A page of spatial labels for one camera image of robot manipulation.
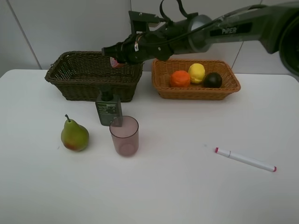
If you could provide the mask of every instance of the piper logo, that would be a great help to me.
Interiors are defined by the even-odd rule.
[[[237,27],[222,29],[222,34],[235,34],[235,33],[237,33]]]

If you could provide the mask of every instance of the green pear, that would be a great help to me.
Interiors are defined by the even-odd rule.
[[[72,151],[78,152],[85,149],[89,141],[89,133],[83,126],[76,121],[69,119],[64,123],[64,129],[61,132],[61,141],[64,146]]]

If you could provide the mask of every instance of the dark brown wicker basket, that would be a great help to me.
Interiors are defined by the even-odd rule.
[[[112,68],[110,58],[101,52],[63,53],[47,72],[45,79],[55,85],[67,100],[95,101],[99,85],[110,85],[121,102],[132,100],[142,74],[143,64]]]
[[[188,71],[194,63],[205,67],[206,74],[217,72],[222,77],[221,88],[204,88],[201,84],[191,84],[187,88],[170,87],[170,76],[178,70]],[[152,68],[152,83],[161,97],[166,99],[206,99],[221,100],[231,93],[238,92],[241,86],[233,71],[223,61],[218,60],[154,60]]]

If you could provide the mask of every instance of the marker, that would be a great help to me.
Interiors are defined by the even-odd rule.
[[[277,170],[277,168],[275,166],[268,165],[266,163],[260,162],[260,161],[255,160],[255,159],[251,159],[251,158],[243,156],[243,155],[239,155],[237,153],[232,153],[231,151],[219,149],[218,147],[215,149],[215,152],[217,154],[223,155],[223,156],[228,157],[230,159],[237,160],[237,161],[246,163],[248,165],[258,167],[260,169],[265,169],[265,170],[268,170],[268,171],[271,171],[271,172],[275,172]]]

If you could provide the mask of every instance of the orange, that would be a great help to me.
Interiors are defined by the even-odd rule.
[[[189,87],[190,75],[186,71],[175,71],[170,77],[171,87]]]

